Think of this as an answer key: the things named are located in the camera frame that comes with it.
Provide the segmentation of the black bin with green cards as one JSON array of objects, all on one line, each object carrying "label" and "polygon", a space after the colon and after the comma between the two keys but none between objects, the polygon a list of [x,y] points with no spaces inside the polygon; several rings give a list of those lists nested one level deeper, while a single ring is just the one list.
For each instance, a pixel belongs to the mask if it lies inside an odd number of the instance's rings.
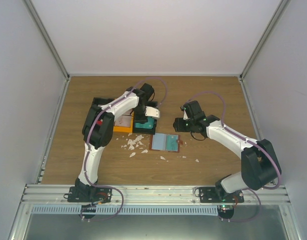
[{"label": "black bin with green cards", "polygon": [[[158,109],[158,102],[148,101],[146,106]],[[154,119],[152,117],[147,117],[147,122],[144,124],[136,123],[133,121],[133,133],[154,135],[156,133],[156,127],[157,127],[157,119]]]}]

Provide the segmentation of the green credit card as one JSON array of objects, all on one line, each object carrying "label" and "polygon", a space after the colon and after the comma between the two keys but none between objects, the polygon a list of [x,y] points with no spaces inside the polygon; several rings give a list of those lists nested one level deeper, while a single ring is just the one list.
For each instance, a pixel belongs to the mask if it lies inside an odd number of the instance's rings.
[{"label": "green credit card", "polygon": [[165,149],[168,152],[178,152],[179,151],[179,135],[168,134],[166,136]]}]

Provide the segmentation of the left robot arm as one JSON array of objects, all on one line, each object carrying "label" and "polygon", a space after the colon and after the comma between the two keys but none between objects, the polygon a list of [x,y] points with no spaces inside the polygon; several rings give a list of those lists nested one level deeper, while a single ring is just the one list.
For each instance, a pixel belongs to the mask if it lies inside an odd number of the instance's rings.
[{"label": "left robot arm", "polygon": [[156,119],[160,117],[159,110],[148,105],[154,93],[154,88],[145,83],[141,88],[128,88],[121,96],[105,104],[91,105],[82,128],[84,160],[81,172],[75,181],[76,191],[85,202],[91,202],[96,198],[101,156],[112,140],[116,120],[130,110],[140,115],[141,121],[146,117]]}]

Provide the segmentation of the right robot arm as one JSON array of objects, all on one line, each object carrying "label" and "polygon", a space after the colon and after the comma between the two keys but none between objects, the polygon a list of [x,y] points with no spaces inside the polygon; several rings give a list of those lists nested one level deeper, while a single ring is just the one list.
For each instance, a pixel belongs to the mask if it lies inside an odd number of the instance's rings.
[{"label": "right robot arm", "polygon": [[220,118],[205,115],[196,100],[186,102],[180,109],[183,117],[176,118],[173,123],[176,132],[200,134],[223,145],[240,159],[239,172],[215,183],[215,198],[219,202],[227,202],[237,191],[257,191],[273,180],[281,180],[282,170],[269,140],[249,138],[225,125]]}]

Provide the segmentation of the white cards stack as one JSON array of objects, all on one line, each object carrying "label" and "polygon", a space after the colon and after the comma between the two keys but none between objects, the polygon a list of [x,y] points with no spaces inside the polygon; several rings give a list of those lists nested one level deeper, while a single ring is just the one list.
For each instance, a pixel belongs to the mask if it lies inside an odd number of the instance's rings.
[{"label": "white cards stack", "polygon": [[122,128],[131,128],[133,124],[133,117],[131,115],[121,115],[115,121],[115,127],[122,127]]}]

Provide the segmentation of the black bin with red cards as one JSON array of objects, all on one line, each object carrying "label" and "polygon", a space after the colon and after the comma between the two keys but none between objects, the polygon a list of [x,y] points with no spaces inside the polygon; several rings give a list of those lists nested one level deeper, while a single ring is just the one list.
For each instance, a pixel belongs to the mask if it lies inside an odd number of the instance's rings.
[{"label": "black bin with red cards", "polygon": [[112,102],[114,98],[101,98],[101,97],[94,97],[91,107],[89,111],[91,112],[92,122],[93,123],[96,119],[96,116],[102,111],[102,106],[109,104]]}]

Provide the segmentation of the yellow plastic bin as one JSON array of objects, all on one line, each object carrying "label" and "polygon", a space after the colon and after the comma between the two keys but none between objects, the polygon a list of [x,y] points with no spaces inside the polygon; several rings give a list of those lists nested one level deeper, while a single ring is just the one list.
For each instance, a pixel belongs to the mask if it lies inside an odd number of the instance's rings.
[{"label": "yellow plastic bin", "polygon": [[121,115],[115,122],[113,131],[116,133],[132,133],[133,132],[133,115]]}]

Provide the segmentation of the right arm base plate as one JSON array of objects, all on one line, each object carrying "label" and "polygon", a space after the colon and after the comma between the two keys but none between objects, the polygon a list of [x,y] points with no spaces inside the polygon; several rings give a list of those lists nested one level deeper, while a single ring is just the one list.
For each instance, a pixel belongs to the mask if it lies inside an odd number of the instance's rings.
[{"label": "right arm base plate", "polygon": [[218,191],[215,186],[199,186],[193,190],[195,197],[199,198],[201,203],[214,204],[235,204],[243,203],[244,195],[241,190],[233,193]]}]

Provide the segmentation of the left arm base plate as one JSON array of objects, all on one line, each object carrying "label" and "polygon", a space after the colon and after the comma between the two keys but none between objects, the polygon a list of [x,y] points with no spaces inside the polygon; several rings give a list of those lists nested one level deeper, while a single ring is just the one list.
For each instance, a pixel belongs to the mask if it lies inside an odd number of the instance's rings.
[{"label": "left arm base plate", "polygon": [[93,186],[87,186],[86,188],[72,186],[63,197],[69,203],[105,204],[111,202],[112,189]]}]

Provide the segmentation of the aluminium front rail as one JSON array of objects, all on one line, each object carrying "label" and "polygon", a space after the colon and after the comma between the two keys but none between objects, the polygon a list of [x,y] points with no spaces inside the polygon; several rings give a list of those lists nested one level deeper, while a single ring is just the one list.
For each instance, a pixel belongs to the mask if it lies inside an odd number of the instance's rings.
[{"label": "aluminium front rail", "polygon": [[[68,204],[64,198],[70,190],[66,184],[28,184],[21,202],[26,204]],[[193,185],[116,185],[124,196],[125,205],[202,205]],[[263,205],[289,205],[287,190],[256,191]]]}]

